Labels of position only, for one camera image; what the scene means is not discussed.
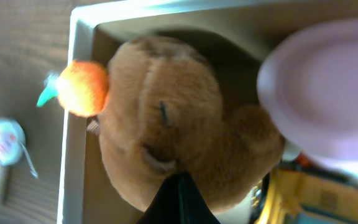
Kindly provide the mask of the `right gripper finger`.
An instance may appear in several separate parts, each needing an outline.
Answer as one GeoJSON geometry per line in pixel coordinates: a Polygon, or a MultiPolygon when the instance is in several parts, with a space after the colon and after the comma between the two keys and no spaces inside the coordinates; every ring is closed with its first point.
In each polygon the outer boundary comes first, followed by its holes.
{"type": "Polygon", "coordinates": [[[137,224],[219,224],[187,172],[171,175],[160,186],[137,224]]]}

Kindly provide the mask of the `brown plush capybara toy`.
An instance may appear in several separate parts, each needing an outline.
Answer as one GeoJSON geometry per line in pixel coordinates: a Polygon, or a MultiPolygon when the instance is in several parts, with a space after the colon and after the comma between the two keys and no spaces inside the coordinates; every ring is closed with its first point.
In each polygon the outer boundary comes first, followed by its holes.
{"type": "Polygon", "coordinates": [[[224,114],[209,62],[191,45],[160,35],[123,43],[107,66],[74,60],[47,81],[37,106],[52,98],[94,118],[112,186],[147,210],[162,182],[187,172],[213,213],[241,203],[281,160],[284,140],[259,105],[224,114]]]}

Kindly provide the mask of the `yellow grey toy truck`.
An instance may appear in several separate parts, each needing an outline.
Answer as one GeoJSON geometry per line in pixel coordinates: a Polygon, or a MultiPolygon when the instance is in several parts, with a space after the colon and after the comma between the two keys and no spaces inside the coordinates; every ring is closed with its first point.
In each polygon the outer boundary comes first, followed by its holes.
{"type": "Polygon", "coordinates": [[[358,183],[289,169],[263,179],[251,223],[358,223],[358,183]]]}

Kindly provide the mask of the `white pink plush duck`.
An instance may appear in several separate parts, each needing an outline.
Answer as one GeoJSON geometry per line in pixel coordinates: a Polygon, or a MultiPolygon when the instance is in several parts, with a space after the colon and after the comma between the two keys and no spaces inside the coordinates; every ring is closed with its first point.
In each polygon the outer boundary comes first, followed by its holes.
{"type": "Polygon", "coordinates": [[[289,35],[262,63],[257,93],[302,153],[358,177],[358,18],[289,35]]]}

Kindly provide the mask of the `pig face rattle drum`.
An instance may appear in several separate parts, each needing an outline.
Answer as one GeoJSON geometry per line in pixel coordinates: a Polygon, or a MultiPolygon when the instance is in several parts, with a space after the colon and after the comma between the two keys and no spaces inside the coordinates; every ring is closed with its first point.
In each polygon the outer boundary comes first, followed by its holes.
{"type": "Polygon", "coordinates": [[[0,206],[6,191],[8,172],[25,156],[30,173],[39,177],[25,146],[26,137],[21,125],[14,119],[0,118],[0,206]]]}

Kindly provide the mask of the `white cardboard box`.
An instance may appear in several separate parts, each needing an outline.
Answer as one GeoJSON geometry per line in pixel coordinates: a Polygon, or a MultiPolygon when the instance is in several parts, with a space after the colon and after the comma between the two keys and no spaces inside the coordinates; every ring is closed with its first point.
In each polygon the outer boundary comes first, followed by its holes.
{"type": "MultiPolygon", "coordinates": [[[[69,60],[107,64],[126,40],[163,34],[184,40],[216,66],[227,110],[256,103],[257,70],[292,32],[358,17],[358,1],[116,1],[76,7],[69,60]]],[[[86,120],[66,112],[58,197],[59,223],[130,223],[138,211],[111,187],[98,140],[86,120]]]]}

